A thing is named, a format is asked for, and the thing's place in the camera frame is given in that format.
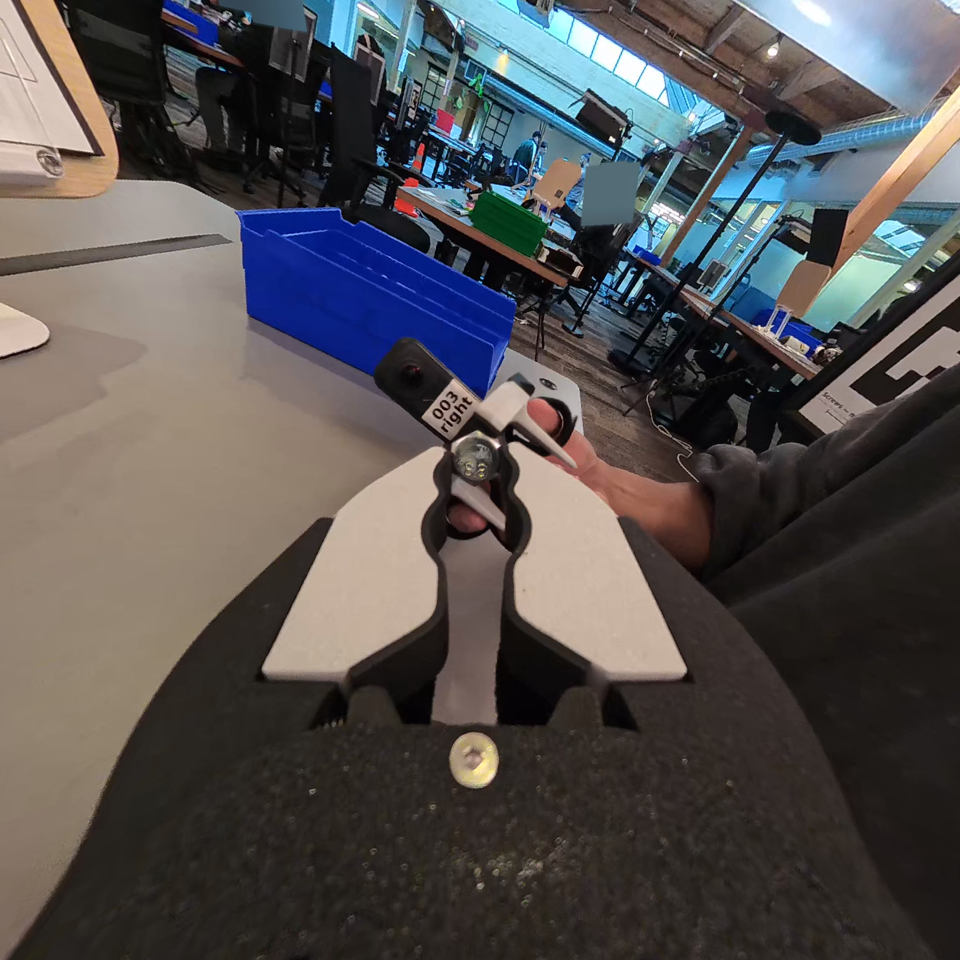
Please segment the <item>person's right hand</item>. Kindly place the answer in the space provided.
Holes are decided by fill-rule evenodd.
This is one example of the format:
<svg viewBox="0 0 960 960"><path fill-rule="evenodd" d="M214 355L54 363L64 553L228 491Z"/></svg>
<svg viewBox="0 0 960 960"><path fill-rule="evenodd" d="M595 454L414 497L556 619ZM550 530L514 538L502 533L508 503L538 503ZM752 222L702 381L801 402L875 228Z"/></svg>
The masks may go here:
<svg viewBox="0 0 960 960"><path fill-rule="evenodd" d="M696 481L662 483L610 465L574 431L564 446L576 467L549 456L548 463L576 477L613 510L629 518L692 573L707 564L714 531L714 500Z"/></svg>

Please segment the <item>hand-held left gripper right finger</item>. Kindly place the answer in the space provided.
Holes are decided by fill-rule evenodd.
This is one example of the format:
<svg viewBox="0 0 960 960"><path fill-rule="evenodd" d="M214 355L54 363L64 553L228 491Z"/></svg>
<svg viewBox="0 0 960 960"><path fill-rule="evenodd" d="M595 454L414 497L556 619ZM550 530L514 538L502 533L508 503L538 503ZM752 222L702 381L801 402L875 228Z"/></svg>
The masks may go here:
<svg viewBox="0 0 960 960"><path fill-rule="evenodd" d="M685 682L689 667L638 557L639 531L523 444L503 452L506 562L499 710L552 710L586 687Z"/></svg>

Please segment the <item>black white marker board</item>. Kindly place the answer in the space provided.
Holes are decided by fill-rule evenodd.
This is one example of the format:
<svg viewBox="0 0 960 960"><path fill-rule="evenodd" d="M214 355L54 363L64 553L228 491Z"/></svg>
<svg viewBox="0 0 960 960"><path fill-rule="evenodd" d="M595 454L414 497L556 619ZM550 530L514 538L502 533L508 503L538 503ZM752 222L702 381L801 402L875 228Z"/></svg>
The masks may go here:
<svg viewBox="0 0 960 960"><path fill-rule="evenodd" d="M959 278L944 285L889 333L838 371L796 412L814 437L912 394L959 361Z"/></svg>

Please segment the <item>grey desk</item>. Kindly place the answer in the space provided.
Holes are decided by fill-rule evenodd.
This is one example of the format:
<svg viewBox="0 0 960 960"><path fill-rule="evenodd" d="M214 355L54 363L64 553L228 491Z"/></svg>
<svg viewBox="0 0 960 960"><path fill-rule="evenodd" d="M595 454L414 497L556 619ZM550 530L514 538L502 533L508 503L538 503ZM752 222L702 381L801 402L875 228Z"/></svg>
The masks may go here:
<svg viewBox="0 0 960 960"><path fill-rule="evenodd" d="M162 681L320 518L434 444L372 378L248 318L234 210L181 184L4 198L2 958Z"/></svg>

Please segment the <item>wooden table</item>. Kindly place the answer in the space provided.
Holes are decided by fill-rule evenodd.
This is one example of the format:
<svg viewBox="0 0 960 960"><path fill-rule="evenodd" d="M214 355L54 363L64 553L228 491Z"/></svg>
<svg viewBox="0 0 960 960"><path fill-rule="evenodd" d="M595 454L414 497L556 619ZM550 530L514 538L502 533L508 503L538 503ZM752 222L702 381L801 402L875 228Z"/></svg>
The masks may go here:
<svg viewBox="0 0 960 960"><path fill-rule="evenodd" d="M470 216L469 200L473 195L464 188L400 186L395 196L441 231L443 240L438 242L438 259L451 265L456 257L454 249L463 249L468 258L465 273L491 289L502 289L511 272L534 277L534 285L546 284L549 289L567 287L583 273L582 264L572 255L565 255L559 263L551 263L548 253L562 252L562 249L546 240L527 254L479 229Z"/></svg>

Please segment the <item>wooden beam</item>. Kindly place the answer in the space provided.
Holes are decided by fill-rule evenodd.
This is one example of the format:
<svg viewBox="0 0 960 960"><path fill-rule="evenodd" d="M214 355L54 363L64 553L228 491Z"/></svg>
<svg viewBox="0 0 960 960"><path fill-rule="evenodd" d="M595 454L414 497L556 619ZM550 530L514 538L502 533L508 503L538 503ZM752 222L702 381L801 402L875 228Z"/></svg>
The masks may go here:
<svg viewBox="0 0 960 960"><path fill-rule="evenodd" d="M820 330L860 327L958 249L958 89L923 114L843 133L786 180L781 198L847 210L835 266L802 319Z"/></svg>

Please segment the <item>black office chair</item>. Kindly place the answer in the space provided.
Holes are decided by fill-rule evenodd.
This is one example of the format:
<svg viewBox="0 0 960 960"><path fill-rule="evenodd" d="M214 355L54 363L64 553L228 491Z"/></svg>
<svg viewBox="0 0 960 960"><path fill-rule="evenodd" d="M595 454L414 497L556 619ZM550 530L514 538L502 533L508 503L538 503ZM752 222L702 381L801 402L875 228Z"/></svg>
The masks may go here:
<svg viewBox="0 0 960 960"><path fill-rule="evenodd" d="M411 217L394 209L405 175L395 165L378 162L369 68L332 49L329 74L331 166L318 206L336 208L350 224L367 224L429 254L429 234Z"/></svg>

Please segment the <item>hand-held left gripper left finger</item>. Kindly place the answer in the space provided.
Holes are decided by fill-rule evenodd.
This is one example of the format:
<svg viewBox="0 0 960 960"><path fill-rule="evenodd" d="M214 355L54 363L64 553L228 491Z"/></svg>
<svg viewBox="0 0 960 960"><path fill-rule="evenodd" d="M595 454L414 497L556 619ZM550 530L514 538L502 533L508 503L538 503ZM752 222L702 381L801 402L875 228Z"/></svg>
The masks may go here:
<svg viewBox="0 0 960 960"><path fill-rule="evenodd" d="M431 687L450 647L451 456L434 446L333 517L263 662L269 682L379 687L397 703Z"/></svg>

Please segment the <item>blue plastic bin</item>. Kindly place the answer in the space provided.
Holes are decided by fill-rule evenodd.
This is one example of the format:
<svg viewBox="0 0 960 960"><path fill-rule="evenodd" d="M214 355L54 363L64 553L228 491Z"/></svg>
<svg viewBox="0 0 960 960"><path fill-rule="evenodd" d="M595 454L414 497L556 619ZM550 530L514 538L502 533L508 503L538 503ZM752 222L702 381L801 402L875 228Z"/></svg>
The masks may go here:
<svg viewBox="0 0 960 960"><path fill-rule="evenodd" d="M249 318L372 375L402 338L479 397L512 336L514 302L336 208L238 210Z"/></svg>

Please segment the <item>green crate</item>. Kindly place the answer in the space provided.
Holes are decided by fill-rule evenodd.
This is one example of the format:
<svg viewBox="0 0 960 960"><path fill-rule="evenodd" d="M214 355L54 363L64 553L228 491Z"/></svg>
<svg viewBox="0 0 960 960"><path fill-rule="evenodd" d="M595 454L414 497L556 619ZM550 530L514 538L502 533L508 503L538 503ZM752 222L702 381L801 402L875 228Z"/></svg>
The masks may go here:
<svg viewBox="0 0 960 960"><path fill-rule="evenodd" d="M467 215L474 229L527 258L537 253L548 227L535 212L493 190L481 192Z"/></svg>

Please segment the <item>printed instruction sheet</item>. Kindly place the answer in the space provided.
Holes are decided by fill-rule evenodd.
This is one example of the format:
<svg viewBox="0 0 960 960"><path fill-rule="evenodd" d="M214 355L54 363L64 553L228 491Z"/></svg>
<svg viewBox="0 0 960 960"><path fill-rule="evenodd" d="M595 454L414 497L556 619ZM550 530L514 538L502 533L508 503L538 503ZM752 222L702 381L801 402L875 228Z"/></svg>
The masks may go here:
<svg viewBox="0 0 960 960"><path fill-rule="evenodd" d="M102 150L43 51L21 2L1 3L1 142L99 157Z"/></svg>

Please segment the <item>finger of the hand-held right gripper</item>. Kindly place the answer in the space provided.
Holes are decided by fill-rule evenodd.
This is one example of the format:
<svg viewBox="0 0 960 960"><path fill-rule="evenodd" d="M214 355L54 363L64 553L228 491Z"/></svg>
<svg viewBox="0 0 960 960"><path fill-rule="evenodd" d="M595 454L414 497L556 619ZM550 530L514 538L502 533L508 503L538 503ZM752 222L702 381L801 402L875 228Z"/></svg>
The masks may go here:
<svg viewBox="0 0 960 960"><path fill-rule="evenodd" d="M518 433L541 454L566 471L578 471L579 463L568 450L570 439L563 439L568 420L548 401L527 401L518 415Z"/></svg>
<svg viewBox="0 0 960 960"><path fill-rule="evenodd" d="M480 449L496 450L500 438L510 431L530 443L539 442L527 410L532 396L528 386L525 381L505 381L479 402L474 412L479 424L474 428L474 440Z"/></svg>

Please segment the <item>person's right forearm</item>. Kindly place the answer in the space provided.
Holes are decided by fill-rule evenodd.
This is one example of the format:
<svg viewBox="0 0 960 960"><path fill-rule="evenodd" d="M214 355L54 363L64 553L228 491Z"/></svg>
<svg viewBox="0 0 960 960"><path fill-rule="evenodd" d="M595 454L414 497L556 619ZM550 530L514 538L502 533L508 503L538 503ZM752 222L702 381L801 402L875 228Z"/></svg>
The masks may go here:
<svg viewBox="0 0 960 960"><path fill-rule="evenodd" d="M808 446L698 454L694 490L712 508L702 582L759 590L888 535L880 552L894 572L909 541L945 560L958 539L958 398L952 366Z"/></svg>

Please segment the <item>black pole stand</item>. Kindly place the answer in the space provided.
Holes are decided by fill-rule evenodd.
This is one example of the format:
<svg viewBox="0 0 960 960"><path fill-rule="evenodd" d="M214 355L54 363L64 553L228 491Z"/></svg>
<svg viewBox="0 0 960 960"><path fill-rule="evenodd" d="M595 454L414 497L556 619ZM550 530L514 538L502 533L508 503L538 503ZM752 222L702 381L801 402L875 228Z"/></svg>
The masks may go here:
<svg viewBox="0 0 960 960"><path fill-rule="evenodd" d="M779 153L786 147L786 144L793 141L801 146L814 146L819 143L822 138L820 127L798 113L785 110L773 110L766 113L764 119L768 129L778 135L774 146L768 151L760 165L755 168L751 179L736 201L730 206L729 210L726 211L724 218L717 225L714 233L702 245L698 254L689 261L678 274L674 288L670 293L666 294L660 306L657 307L643 331L637 337L632 349L629 352L615 349L607 355L609 363L618 370L618 372L633 378L643 373L642 367L637 360L641 348L646 344L657 324L666 318L666 315L676 305L681 294L690 286L693 275L697 273L707 254L720 240L729 223L732 222L740 207L747 201L752 190L762 179Z"/></svg>

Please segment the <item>person's dark clothing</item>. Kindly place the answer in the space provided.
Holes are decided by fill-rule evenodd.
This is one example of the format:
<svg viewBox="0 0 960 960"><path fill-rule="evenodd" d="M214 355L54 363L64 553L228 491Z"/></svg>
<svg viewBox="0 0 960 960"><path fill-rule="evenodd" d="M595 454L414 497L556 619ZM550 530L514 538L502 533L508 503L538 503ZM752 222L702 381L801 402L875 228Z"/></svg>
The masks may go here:
<svg viewBox="0 0 960 960"><path fill-rule="evenodd" d="M711 583L826 753L885 881L958 958L958 491L815 520Z"/></svg>

